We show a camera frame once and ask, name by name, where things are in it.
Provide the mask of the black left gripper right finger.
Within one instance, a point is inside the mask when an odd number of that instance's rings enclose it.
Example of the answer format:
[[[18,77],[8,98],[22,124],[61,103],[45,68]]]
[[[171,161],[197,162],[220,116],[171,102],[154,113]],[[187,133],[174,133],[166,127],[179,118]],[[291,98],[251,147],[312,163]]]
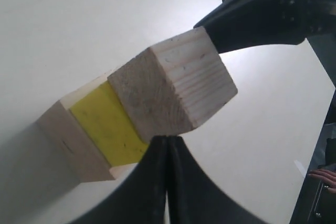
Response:
[[[264,223],[228,197],[201,169],[180,136],[168,137],[170,223]]]

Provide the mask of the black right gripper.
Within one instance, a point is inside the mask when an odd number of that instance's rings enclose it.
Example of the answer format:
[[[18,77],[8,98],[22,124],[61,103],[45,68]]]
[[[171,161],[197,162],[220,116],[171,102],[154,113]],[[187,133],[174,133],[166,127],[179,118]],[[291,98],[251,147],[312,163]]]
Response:
[[[221,54],[335,32],[335,0],[224,0],[195,24]]]

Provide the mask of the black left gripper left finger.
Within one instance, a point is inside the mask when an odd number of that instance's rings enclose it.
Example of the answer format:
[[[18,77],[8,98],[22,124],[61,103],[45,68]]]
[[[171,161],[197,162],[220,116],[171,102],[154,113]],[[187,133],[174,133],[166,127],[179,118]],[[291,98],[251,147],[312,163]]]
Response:
[[[166,136],[154,137],[140,162],[113,193],[72,223],[163,223],[167,141]]]

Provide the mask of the person's hand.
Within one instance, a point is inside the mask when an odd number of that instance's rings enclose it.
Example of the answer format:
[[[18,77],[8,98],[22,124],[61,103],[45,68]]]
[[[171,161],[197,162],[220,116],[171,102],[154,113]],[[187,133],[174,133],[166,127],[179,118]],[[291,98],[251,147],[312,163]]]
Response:
[[[328,191],[332,194],[335,194],[335,186],[336,186],[336,177],[335,172],[326,170],[326,169],[316,169],[312,170],[308,173],[310,177],[321,180],[328,187]]]

